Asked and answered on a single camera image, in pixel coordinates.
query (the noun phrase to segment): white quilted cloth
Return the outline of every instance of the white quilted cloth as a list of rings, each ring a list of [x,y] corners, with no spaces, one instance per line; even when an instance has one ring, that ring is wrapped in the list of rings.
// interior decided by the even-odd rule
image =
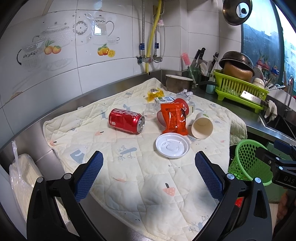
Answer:
[[[96,150],[103,153],[104,165],[90,194],[117,219],[153,240],[192,240],[216,207],[195,167],[195,154],[202,150],[227,172],[229,145],[247,137],[246,125],[228,109],[193,96],[196,110],[186,119],[189,132],[201,111],[212,119],[214,131],[205,140],[188,135],[191,147],[182,158],[163,157],[155,147],[163,131],[159,123],[147,121],[138,135],[108,124],[113,108],[143,113],[147,92],[155,87],[175,96],[153,78],[47,121],[43,133],[66,172],[74,172]]]

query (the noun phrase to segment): blue gripper pad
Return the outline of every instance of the blue gripper pad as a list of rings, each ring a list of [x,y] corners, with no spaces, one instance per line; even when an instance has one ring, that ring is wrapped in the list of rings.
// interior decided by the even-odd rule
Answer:
[[[283,143],[279,140],[274,141],[274,148],[280,150],[281,152],[287,155],[292,154],[292,147],[289,144]]]
[[[206,156],[203,156],[201,152],[196,153],[195,155],[195,166],[200,172],[202,179],[204,180],[209,192],[212,197],[221,202],[223,194],[223,184],[216,175],[211,162],[207,159]]]
[[[95,156],[92,157],[90,164],[84,170],[83,174],[80,176],[78,182],[75,186],[75,198],[77,202],[80,202],[81,199],[86,198],[91,186],[96,179],[99,171],[103,166],[103,154],[101,152],[97,152]]]

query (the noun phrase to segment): window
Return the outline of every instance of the window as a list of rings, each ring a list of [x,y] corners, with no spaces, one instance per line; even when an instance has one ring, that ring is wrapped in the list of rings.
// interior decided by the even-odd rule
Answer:
[[[242,52],[252,60],[254,66],[261,58],[263,67],[270,70],[276,66],[281,73],[282,54],[274,3],[270,0],[252,2],[252,13],[242,25]]]
[[[286,19],[284,14],[276,7],[283,28],[285,58],[284,66],[287,73],[287,78],[291,75],[296,76],[296,33]]]

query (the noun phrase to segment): red soda can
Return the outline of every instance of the red soda can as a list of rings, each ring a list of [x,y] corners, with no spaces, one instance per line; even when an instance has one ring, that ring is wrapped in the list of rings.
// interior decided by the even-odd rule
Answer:
[[[109,114],[109,124],[116,129],[139,134],[145,125],[145,117],[136,112],[113,109]]]

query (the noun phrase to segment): green plastic basket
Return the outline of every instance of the green plastic basket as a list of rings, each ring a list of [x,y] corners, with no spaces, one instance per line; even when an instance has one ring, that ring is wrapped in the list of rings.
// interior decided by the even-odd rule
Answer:
[[[264,106],[259,104],[255,104],[251,101],[240,98],[240,95],[243,91],[249,92],[252,95],[260,98],[261,100],[265,100],[267,94],[269,93],[267,90],[262,89],[256,85],[248,83],[243,80],[239,80],[237,78],[221,74],[220,70],[214,70],[213,74],[216,77],[216,82],[218,86],[216,87],[216,92],[218,94],[218,100],[223,100],[225,97],[227,99],[236,101],[248,107],[254,108],[255,113],[259,113],[261,110],[264,110]]]
[[[255,157],[258,147],[265,148],[257,141],[249,139],[241,141],[235,149],[235,158],[231,162],[228,172],[240,180],[252,181],[253,178],[259,177],[266,187],[271,184],[273,175],[270,166]]]

